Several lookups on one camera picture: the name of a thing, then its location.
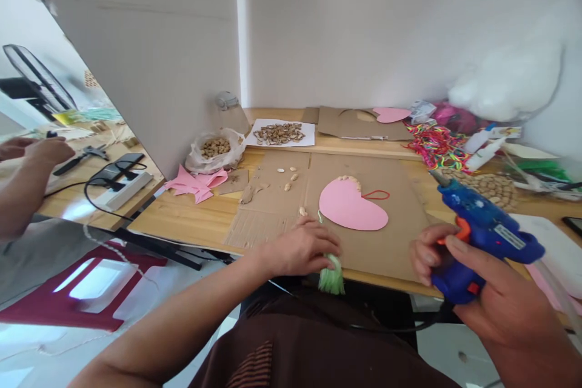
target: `glue bottle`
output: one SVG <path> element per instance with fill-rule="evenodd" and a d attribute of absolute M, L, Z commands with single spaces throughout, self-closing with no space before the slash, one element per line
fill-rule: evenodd
<path fill-rule="evenodd" d="M 477 150 L 481 148 L 483 144 L 487 142 L 487 140 L 491 136 L 491 130 L 493 130 L 494 127 L 495 123 L 491 123 L 482 131 L 475 133 L 465 143 L 465 145 L 463 146 L 463 150 L 469 153 L 470 155 L 475 153 Z"/>
<path fill-rule="evenodd" d="M 507 137 L 504 136 L 500 139 L 496 139 L 494 142 L 489 144 L 484 149 L 479 150 L 470 159 L 465 162 L 465 166 L 472 173 L 480 169 L 483 165 L 489 162 L 494 156 L 495 152 L 501 148 L 505 143 Z"/>

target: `green tassel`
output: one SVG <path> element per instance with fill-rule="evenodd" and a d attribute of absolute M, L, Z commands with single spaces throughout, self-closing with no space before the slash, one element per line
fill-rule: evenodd
<path fill-rule="evenodd" d="M 334 270 L 323 269 L 319 273 L 319 290 L 330 294 L 345 294 L 344 275 L 341 272 L 340 260 L 328 253 L 326 258 L 333 262 Z"/>

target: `power strip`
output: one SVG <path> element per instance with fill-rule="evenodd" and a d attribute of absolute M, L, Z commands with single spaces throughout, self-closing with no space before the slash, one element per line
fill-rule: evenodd
<path fill-rule="evenodd" d="M 93 202 L 106 211 L 117 211 L 153 179 L 153 176 L 145 171 L 133 170 L 132 173 L 138 174 L 134 180 L 130 181 L 127 180 L 127 178 L 123 178 L 117 181 L 118 183 L 123 183 L 125 185 L 121 190 L 115 192 L 109 188 Z"/>

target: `brown shirt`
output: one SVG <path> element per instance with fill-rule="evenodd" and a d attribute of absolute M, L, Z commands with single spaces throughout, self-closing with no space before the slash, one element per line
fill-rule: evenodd
<path fill-rule="evenodd" d="M 373 324 L 331 296 L 329 313 Z M 458 387 L 394 335 L 336 327 L 289 296 L 240 320 L 214 345 L 190 387 Z"/>

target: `wooden desk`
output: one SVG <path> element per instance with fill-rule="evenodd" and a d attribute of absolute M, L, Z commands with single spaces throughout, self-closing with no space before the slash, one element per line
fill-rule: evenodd
<path fill-rule="evenodd" d="M 87 123 L 78 123 L 77 125 L 79 127 L 88 126 Z M 108 125 L 114 130 L 114 133 L 116 131 L 122 130 L 122 127 L 115 126 L 113 123 L 108 123 Z M 101 144 L 110 142 L 111 140 L 112 134 L 111 131 L 108 130 L 88 138 L 71 140 L 68 142 L 68 144 L 71 145 L 71 147 L 73 147 L 75 150 L 80 151 L 83 147 L 98 147 Z M 159 172 L 158 168 L 153 163 L 152 159 L 148 156 L 141 144 L 138 144 L 131 149 L 128 149 L 123 144 L 115 144 L 111 145 L 106 151 L 109 155 L 109 158 L 111 159 L 110 162 L 114 162 L 116 159 L 119 159 L 126 153 L 145 154 L 145 158 L 141 162 L 147 165 L 147 171 L 154 176 L 153 180 L 151 180 L 143 189 L 141 189 L 135 196 L 133 196 L 129 202 L 124 204 L 121 209 L 116 211 L 117 214 L 130 217 L 139 208 L 141 208 L 144 203 L 149 198 L 151 198 L 152 195 L 163 185 L 164 177 Z M 62 176 L 63 182 L 60 186 L 87 181 L 106 164 L 106 161 L 95 156 L 86 158 L 81 161 L 81 163 L 74 169 Z M 104 190 L 105 188 L 102 187 L 91 187 L 89 188 L 89 195 L 92 199 L 95 199 Z M 123 219 L 114 215 L 100 212 L 91 206 L 83 194 L 83 185 L 77 185 L 68 188 L 64 191 L 54 194 L 51 197 L 48 197 L 45 199 L 42 207 L 38 210 L 38 213 L 52 218 L 62 218 L 83 224 L 87 223 L 92 227 L 98 227 L 100 229 L 111 231 L 117 230 L 124 223 Z"/>
<path fill-rule="evenodd" d="M 299 121 L 302 114 L 303 109 L 247 110 L 247 115 L 251 120 L 255 118 L 278 118 L 287 121 Z M 453 222 L 454 220 L 454 214 L 443 204 L 441 195 L 437 191 L 437 184 L 428 174 L 424 163 L 419 161 L 418 157 L 410 150 L 404 149 L 401 143 L 346 140 L 317 135 L 315 146 L 293 148 L 294 151 L 298 151 L 299 149 L 320 153 L 333 152 L 336 154 L 360 154 L 376 157 L 391 157 L 394 153 L 403 153 L 404 159 L 406 160 L 403 160 L 402 164 L 407 170 L 410 180 L 418 187 L 417 191 L 420 192 L 423 198 L 426 211 L 448 222 Z M 248 169 L 250 177 L 252 177 L 257 166 L 260 164 L 264 150 L 249 147 L 245 151 L 241 168 Z M 214 196 L 195 205 L 194 196 L 174 196 L 170 192 L 165 192 L 148 206 L 129 226 L 129 230 L 146 233 L 158 238 L 171 239 L 193 246 L 242 254 L 242 249 L 225 246 L 222 243 L 230 228 L 230 223 L 235 217 L 241 194 L 241 192 L 238 192 Z M 582 216 L 582 205 L 580 204 L 541 199 L 524 193 L 521 195 L 520 204 L 516 212 L 544 216 L 566 232 L 573 240 L 576 241 L 578 238 L 570 229 L 562 225 L 560 219 L 566 215 Z M 525 277 L 529 278 L 527 270 L 523 266 L 516 265 L 515 267 Z M 344 270 L 344 276 L 348 279 L 405 292 L 440 296 L 438 291 L 421 284 L 386 276 L 371 275 L 348 269 Z"/>

